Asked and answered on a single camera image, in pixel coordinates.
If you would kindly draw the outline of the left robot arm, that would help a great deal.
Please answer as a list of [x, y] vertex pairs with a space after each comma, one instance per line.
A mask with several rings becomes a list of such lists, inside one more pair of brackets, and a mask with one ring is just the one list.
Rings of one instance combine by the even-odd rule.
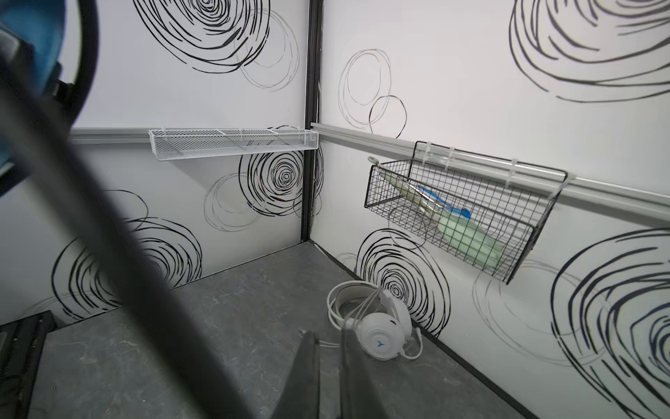
[[1, 417], [27, 418], [47, 335], [57, 328], [51, 311], [1, 326]]

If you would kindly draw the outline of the white headphones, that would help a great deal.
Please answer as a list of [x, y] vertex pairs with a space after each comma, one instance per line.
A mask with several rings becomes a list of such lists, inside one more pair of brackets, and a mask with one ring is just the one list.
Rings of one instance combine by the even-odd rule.
[[351, 330], [365, 353], [379, 361], [402, 357], [415, 361], [423, 353], [419, 328], [406, 305], [387, 289], [365, 281], [347, 281], [326, 297], [331, 325]]

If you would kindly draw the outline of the black headphones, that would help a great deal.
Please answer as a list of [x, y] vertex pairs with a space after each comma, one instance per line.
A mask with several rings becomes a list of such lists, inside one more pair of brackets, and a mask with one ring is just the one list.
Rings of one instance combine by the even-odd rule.
[[28, 91], [62, 114], [71, 127], [85, 105], [99, 57], [99, 11], [95, 1], [79, 1], [80, 61], [72, 83], [61, 80], [59, 54], [65, 39], [65, 1], [3, 1], [1, 61]]

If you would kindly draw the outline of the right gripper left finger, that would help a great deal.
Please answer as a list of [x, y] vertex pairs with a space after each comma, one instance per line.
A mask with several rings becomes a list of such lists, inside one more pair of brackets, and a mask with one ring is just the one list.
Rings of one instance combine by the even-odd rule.
[[306, 332], [271, 418], [319, 418], [319, 402], [319, 339]]

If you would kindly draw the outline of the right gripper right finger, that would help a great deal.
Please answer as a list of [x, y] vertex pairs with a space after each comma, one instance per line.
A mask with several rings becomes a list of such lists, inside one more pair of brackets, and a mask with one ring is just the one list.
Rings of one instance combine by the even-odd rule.
[[366, 354], [352, 329], [340, 333], [340, 417], [388, 418], [369, 375]]

